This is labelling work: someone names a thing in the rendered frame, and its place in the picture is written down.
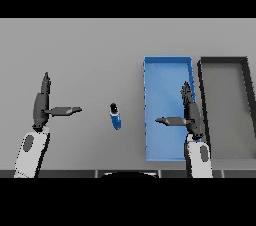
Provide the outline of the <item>dark grey bin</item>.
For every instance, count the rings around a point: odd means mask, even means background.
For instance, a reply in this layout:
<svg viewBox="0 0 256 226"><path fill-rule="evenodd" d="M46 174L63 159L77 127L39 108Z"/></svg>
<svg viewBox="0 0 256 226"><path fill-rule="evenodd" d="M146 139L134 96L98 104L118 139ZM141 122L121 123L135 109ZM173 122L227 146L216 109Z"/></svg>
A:
<svg viewBox="0 0 256 226"><path fill-rule="evenodd" d="M212 158L256 159L256 98L248 58L201 57L197 66Z"/></svg>

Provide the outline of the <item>blue pipe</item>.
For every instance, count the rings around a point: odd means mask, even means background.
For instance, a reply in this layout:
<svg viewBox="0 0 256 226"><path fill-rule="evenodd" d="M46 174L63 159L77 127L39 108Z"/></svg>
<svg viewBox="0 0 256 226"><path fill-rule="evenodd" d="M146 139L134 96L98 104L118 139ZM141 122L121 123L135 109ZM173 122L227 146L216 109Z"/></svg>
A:
<svg viewBox="0 0 256 226"><path fill-rule="evenodd" d="M110 119L112 121L114 129L119 130L121 128L121 117L120 111L116 103L110 104Z"/></svg>

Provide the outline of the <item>blue bin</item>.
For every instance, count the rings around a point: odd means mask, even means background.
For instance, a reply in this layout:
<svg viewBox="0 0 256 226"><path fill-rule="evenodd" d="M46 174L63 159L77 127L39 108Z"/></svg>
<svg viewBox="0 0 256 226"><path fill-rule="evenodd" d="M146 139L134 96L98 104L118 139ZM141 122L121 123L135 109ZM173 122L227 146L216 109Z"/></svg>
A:
<svg viewBox="0 0 256 226"><path fill-rule="evenodd" d="M184 161L185 126L165 126L161 117L184 117L181 96L188 82L196 99L192 58L190 56L145 56L144 125L147 162Z"/></svg>

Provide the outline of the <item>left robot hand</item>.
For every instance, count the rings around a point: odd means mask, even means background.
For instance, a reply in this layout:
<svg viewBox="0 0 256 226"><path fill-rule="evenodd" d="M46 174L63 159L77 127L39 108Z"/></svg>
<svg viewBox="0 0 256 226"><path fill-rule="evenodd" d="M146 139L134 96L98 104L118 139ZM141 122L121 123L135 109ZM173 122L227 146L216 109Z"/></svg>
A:
<svg viewBox="0 0 256 226"><path fill-rule="evenodd" d="M41 89L37 93L33 107L33 125L36 132L42 132L48 123L49 117L71 116L82 111L81 107L50 107L51 79L48 73L44 74Z"/></svg>

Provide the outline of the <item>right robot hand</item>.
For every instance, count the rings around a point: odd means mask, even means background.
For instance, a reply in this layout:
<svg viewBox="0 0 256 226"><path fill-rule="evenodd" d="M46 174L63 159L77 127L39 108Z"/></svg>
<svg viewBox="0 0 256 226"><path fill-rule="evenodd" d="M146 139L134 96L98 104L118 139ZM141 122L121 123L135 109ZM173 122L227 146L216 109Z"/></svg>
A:
<svg viewBox="0 0 256 226"><path fill-rule="evenodd" d="M199 140L203 137L201 116L194 101L192 89L187 81L184 82L180 93L183 101L184 117L160 117L156 118L155 121L165 126L185 126L192 138Z"/></svg>

